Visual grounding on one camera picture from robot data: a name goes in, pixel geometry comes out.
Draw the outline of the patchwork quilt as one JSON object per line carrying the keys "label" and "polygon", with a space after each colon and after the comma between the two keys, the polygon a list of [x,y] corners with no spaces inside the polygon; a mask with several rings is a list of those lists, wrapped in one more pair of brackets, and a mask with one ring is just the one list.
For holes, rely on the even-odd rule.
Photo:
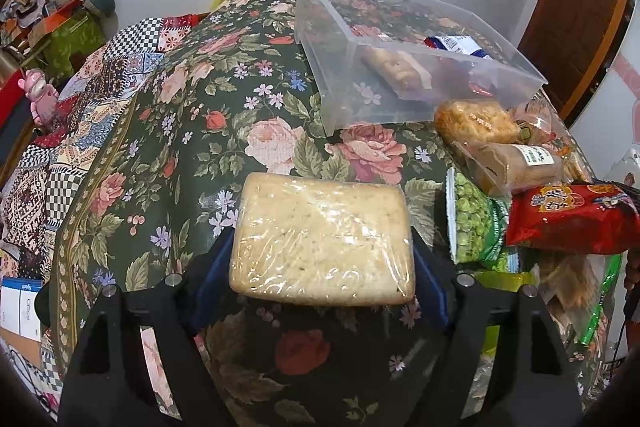
{"label": "patchwork quilt", "polygon": [[65,299],[93,303],[116,281],[107,268],[106,240],[117,225],[115,202],[134,192],[122,176],[109,176],[79,242],[64,263],[54,247],[80,186],[132,98],[166,53],[202,20],[200,14],[149,17],[116,32],[93,52],[58,96],[52,118],[17,156],[1,192],[1,276],[47,283],[58,272],[68,280]]}

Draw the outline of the red snack bag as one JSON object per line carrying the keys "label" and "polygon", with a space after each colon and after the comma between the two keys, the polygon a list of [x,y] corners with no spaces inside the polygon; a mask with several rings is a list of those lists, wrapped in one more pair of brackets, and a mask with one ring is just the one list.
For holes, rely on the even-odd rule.
{"label": "red snack bag", "polygon": [[639,245],[639,191],[620,182],[597,182],[518,193],[506,243],[567,254],[621,254]]}

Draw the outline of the brown bread roll labelled pack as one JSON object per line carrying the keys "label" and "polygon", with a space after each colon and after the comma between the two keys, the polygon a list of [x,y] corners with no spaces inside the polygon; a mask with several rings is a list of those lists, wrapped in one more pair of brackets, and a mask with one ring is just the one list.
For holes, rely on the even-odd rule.
{"label": "brown bread roll labelled pack", "polygon": [[468,142],[459,148],[474,182],[491,197],[563,180],[562,159],[542,146]]}

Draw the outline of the wooden door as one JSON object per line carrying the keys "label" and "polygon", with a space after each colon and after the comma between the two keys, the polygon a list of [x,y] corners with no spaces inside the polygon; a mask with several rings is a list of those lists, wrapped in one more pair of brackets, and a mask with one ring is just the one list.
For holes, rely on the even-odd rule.
{"label": "wooden door", "polygon": [[634,0],[538,0],[520,51],[548,80],[546,93],[571,124],[596,93],[622,44]]}

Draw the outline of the green storage box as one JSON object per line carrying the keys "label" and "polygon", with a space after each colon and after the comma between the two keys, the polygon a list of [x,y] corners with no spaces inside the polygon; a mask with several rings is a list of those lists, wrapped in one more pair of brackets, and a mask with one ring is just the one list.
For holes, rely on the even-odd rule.
{"label": "green storage box", "polygon": [[43,50],[44,71],[50,79],[69,80],[104,43],[100,20],[79,9],[48,37]]}

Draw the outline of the blue white snack packet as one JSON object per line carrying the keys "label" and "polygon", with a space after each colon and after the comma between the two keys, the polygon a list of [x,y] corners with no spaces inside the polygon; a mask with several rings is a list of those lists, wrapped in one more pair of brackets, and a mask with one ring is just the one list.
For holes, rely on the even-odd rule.
{"label": "blue white snack packet", "polygon": [[424,43],[432,49],[490,60],[490,55],[470,36],[426,37]]}

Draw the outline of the biscuit bar pack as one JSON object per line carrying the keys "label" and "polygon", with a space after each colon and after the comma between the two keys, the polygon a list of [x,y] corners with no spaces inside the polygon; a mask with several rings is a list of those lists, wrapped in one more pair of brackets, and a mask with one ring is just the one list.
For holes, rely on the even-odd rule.
{"label": "biscuit bar pack", "polygon": [[413,100],[433,88],[432,75],[408,52],[365,48],[362,58],[399,98]]}

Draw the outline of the plastic-wrapped beige cracker block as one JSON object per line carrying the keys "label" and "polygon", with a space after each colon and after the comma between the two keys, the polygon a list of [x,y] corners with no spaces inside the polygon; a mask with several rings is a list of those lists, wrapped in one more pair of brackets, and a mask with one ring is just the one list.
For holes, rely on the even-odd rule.
{"label": "plastic-wrapped beige cracker block", "polygon": [[296,306],[408,303],[416,272],[404,193],[386,184],[250,174],[229,284],[247,297]]}

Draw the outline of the pink toy figure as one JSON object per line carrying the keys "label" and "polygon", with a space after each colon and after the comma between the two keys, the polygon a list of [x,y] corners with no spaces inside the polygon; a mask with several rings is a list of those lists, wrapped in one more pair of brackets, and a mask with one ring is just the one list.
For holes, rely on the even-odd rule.
{"label": "pink toy figure", "polygon": [[29,99],[30,113],[35,125],[49,126],[58,105],[58,90],[47,82],[46,75],[38,68],[26,70],[17,84]]}

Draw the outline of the golden fried pastry bag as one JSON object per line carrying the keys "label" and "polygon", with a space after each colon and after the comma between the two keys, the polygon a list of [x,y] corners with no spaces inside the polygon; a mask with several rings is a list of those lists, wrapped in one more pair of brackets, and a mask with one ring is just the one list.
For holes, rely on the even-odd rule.
{"label": "golden fried pastry bag", "polygon": [[440,104],[434,126],[442,139],[452,142],[510,144],[518,141],[520,127],[496,101],[454,100]]}

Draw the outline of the green peas snack bag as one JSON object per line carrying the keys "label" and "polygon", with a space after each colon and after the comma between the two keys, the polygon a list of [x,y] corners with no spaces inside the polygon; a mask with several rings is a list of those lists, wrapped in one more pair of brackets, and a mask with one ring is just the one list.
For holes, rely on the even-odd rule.
{"label": "green peas snack bag", "polygon": [[520,272],[518,251],[506,246],[509,205],[487,196],[454,167],[447,170],[445,193],[452,262],[475,263],[502,273]]}

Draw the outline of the clear plastic storage bin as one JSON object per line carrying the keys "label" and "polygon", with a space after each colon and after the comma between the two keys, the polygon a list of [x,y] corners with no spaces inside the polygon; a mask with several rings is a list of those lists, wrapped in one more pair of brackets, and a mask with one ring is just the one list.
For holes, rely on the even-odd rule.
{"label": "clear plastic storage bin", "polygon": [[294,36],[327,134],[430,121],[450,100],[511,108],[547,82],[482,18],[439,0],[297,0]]}

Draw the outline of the dark floral bed cover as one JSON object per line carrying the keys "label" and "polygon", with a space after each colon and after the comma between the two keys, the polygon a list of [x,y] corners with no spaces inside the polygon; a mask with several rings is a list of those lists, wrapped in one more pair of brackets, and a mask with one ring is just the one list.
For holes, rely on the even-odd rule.
{"label": "dark floral bed cover", "polygon": [[[396,186],[405,195],[411,236],[420,234],[452,262],[446,174],[457,168],[477,186],[459,148],[467,142],[446,143],[434,117],[327,134],[316,80],[294,36],[296,1],[227,0],[162,58],[100,148],[58,231],[55,254],[64,263],[89,238],[84,226],[108,177],[122,176],[134,196],[110,208],[118,221],[105,248],[112,285],[143,291],[186,272],[222,233],[234,237],[243,185],[254,172]],[[545,149],[562,159],[563,180],[546,185],[588,174],[563,124],[553,132]],[[593,255],[506,246],[518,251],[518,273],[454,266],[487,288],[537,289],[575,377],[578,425],[605,424],[592,387],[608,335],[602,295],[620,264],[608,260],[596,269]],[[65,299],[67,280],[54,272],[50,283],[64,379],[96,302]],[[219,304],[219,317],[196,342],[232,426],[413,426],[410,415],[445,346],[416,293],[396,306],[296,306],[232,291],[228,267]],[[483,405],[498,334],[498,326],[487,327],[466,416]]]}

